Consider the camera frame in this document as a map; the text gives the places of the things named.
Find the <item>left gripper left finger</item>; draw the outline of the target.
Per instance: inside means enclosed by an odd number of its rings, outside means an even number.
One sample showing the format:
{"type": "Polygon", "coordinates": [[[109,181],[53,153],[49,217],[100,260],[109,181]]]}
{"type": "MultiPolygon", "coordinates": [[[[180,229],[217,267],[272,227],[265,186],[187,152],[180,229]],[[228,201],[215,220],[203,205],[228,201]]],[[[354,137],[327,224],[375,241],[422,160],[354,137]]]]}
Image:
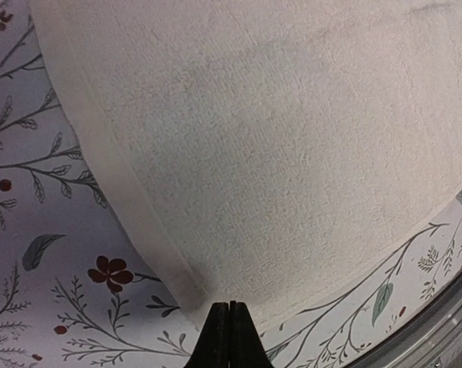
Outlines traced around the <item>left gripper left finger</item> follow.
{"type": "Polygon", "coordinates": [[[229,328],[229,304],[214,303],[185,368],[228,367],[229,328]]]}

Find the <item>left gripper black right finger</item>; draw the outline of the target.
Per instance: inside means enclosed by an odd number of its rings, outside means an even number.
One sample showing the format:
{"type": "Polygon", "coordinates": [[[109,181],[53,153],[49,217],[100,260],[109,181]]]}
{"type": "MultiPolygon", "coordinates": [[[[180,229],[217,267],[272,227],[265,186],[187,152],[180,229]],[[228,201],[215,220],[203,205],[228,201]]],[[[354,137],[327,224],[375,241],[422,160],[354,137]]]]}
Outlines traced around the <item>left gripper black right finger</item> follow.
{"type": "Polygon", "coordinates": [[[271,368],[247,305],[230,303],[230,368],[271,368]]]}

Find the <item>cream towel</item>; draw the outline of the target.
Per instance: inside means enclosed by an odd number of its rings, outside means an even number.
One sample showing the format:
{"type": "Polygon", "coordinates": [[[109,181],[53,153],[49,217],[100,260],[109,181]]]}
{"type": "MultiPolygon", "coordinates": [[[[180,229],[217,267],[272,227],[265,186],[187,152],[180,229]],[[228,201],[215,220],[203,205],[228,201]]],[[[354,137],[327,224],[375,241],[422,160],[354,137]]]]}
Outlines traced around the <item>cream towel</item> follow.
{"type": "Polygon", "coordinates": [[[462,1],[33,1],[84,159],[183,314],[260,329],[462,217],[462,1]]]}

